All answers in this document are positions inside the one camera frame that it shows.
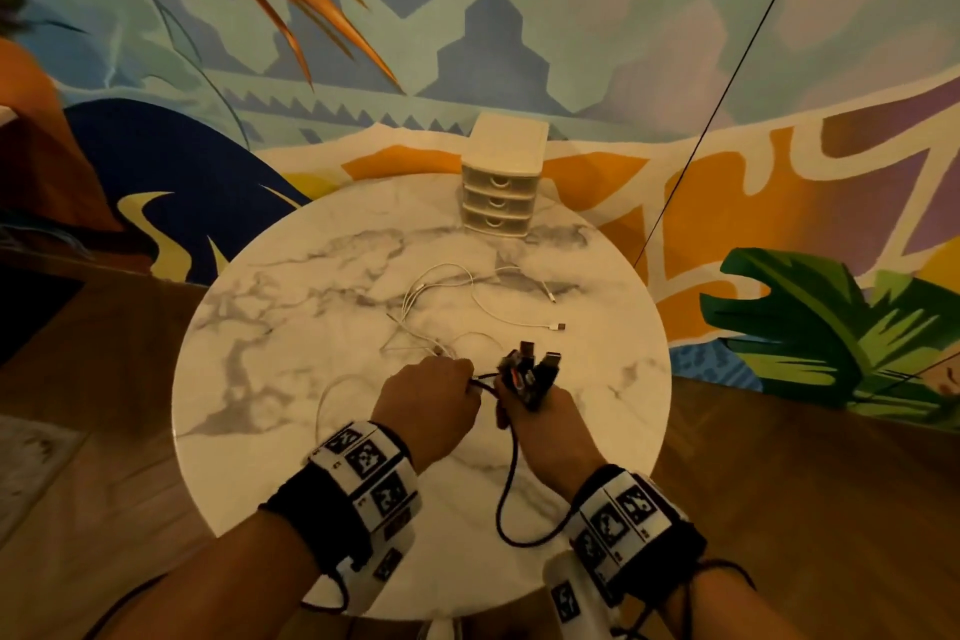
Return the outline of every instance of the left hand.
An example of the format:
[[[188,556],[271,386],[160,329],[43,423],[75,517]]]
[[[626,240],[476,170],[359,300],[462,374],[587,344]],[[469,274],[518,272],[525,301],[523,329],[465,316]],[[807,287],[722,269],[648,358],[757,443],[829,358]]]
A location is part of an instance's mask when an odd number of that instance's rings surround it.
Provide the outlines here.
[[[416,473],[448,456],[474,427],[480,390],[469,383],[472,377],[469,359],[427,356],[383,383],[370,420],[407,444]]]

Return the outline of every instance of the forearm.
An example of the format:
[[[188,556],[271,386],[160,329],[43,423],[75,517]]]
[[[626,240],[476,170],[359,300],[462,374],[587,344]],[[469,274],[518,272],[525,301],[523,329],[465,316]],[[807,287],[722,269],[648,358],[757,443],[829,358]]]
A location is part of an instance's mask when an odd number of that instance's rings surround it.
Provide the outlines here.
[[[165,577],[104,637],[274,638],[319,576],[293,526],[257,511]]]
[[[682,637],[687,589],[680,587],[659,615]],[[803,635],[739,575],[724,569],[697,574],[690,583],[693,640],[803,640]]]

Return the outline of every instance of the painted mural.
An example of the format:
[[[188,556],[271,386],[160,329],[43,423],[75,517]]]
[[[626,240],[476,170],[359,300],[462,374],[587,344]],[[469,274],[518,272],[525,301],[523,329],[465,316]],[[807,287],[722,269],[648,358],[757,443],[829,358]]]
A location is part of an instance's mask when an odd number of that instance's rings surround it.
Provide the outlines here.
[[[958,429],[954,0],[776,0],[731,81],[770,2],[0,0],[0,235],[210,284],[520,112],[675,373]]]

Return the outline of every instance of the white marble surface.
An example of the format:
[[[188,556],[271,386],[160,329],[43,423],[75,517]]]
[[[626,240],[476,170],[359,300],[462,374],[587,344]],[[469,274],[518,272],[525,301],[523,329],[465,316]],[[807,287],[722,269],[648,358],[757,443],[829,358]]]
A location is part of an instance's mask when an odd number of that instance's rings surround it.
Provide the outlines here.
[[[539,356],[560,352],[558,384],[576,398],[606,457],[651,471],[670,408],[670,362],[643,282],[602,233],[546,197],[523,240],[465,230],[459,182],[456,175],[413,175],[323,197],[261,233],[210,288],[180,350],[173,424],[180,470],[215,534],[296,472],[318,436],[369,417],[383,381],[426,355],[380,351],[394,331],[387,313],[399,313],[424,270],[447,261],[482,277],[477,295],[492,311],[517,321],[562,321],[566,331],[498,322],[467,287],[430,289],[410,325],[471,358],[478,373],[493,371],[521,340],[534,342]],[[522,273],[494,276],[502,265]],[[432,276],[462,277],[455,268]],[[536,280],[549,285],[557,304]],[[416,344],[406,334],[390,343]],[[367,616],[462,615],[542,585],[544,562],[563,543],[512,549],[500,541],[494,511],[509,462],[510,435],[497,430],[486,397],[460,447],[420,477],[424,509],[414,520],[414,549]],[[521,464],[505,529],[515,538],[538,537],[566,509]],[[327,579],[307,599],[339,602]]]

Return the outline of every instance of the drawer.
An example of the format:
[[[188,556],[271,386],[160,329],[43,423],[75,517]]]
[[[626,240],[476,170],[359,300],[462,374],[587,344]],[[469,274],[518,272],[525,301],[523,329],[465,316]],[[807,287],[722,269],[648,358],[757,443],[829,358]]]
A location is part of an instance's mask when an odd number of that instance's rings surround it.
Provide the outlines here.
[[[471,210],[466,206],[461,209],[461,213],[465,227],[491,236],[523,238],[530,231],[529,217],[497,217]]]
[[[498,175],[495,172],[486,172],[464,165],[463,185],[474,193],[482,193],[494,197],[534,197],[537,194],[539,175]]]
[[[533,196],[528,198],[502,197],[501,195],[477,192],[467,186],[463,187],[463,205],[488,216],[527,218],[533,215],[536,203],[537,199]]]

